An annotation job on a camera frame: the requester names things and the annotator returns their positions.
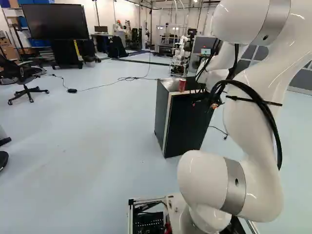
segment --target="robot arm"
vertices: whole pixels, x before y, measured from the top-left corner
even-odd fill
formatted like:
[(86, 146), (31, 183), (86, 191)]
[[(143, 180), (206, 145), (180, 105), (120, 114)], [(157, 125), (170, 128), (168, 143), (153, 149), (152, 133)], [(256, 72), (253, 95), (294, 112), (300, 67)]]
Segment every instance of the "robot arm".
[[(270, 45), (264, 61), (234, 80), (252, 87), (265, 101), (283, 103), (295, 74), (312, 60), (312, 32), (306, 30), (311, 22), (309, 0), (222, 0), (214, 12), (212, 32), (229, 43)], [(250, 98), (234, 86), (228, 95)], [(269, 108), (276, 117), (280, 107)], [(186, 209), (206, 233), (224, 229), (229, 214), (270, 222), (283, 208), (272, 130), (263, 113), (255, 103), (228, 99), (224, 124), (245, 154), (242, 161), (190, 151), (178, 165)]]
[[(249, 45), (240, 45), (238, 51), (238, 60), (243, 56)], [(207, 65), (206, 69), (203, 71), (198, 79), (198, 83), (206, 84), (207, 90), (211, 88), (218, 81), (225, 79), (230, 68), (233, 67), (235, 60), (235, 46), (233, 43), (223, 42), (218, 55), (214, 56), (210, 63)], [(207, 63), (207, 60), (203, 61), (199, 66), (197, 73), (202, 70), (202, 68)]]
[(188, 41), (186, 36), (181, 36), (179, 44), (179, 49), (175, 50), (175, 58), (181, 60), (185, 55), (184, 44)]

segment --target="power adapter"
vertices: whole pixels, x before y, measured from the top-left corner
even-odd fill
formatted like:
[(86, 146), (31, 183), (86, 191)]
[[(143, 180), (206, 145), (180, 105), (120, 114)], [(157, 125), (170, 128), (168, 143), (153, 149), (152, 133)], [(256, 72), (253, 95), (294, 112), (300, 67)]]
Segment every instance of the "power adapter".
[(67, 89), (67, 92), (70, 94), (75, 94), (77, 93), (77, 89)]

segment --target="red cup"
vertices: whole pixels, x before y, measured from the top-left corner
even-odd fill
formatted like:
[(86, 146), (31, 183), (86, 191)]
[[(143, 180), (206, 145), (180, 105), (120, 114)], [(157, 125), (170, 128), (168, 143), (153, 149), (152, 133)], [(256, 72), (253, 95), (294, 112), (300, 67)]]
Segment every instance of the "red cup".
[(181, 78), (179, 82), (179, 91), (184, 92), (185, 91), (185, 85), (186, 85), (186, 79)]

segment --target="blue box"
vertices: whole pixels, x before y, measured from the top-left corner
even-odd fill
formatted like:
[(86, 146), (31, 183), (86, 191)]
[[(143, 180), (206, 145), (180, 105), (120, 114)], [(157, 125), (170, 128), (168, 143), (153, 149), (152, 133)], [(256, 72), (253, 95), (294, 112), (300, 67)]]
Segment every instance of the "blue box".
[(19, 16), (19, 24), (21, 27), (28, 27), (26, 18), (23, 16)]
[(54, 0), (34, 0), (34, 4), (52, 4)]
[(11, 7), (9, 0), (0, 0), (0, 5), (2, 8), (9, 8)]
[(48, 40), (37, 40), (37, 39), (28, 38), (28, 41), (32, 47), (51, 46), (51, 43)]
[(34, 0), (18, 0), (19, 5), (21, 4), (34, 4)]

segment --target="large black screen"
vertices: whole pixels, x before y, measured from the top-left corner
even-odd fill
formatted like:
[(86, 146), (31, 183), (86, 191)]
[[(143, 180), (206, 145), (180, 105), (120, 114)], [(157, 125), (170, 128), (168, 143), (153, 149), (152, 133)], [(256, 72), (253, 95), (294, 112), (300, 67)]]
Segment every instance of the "large black screen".
[(84, 9), (76, 4), (23, 4), (34, 39), (88, 39)]

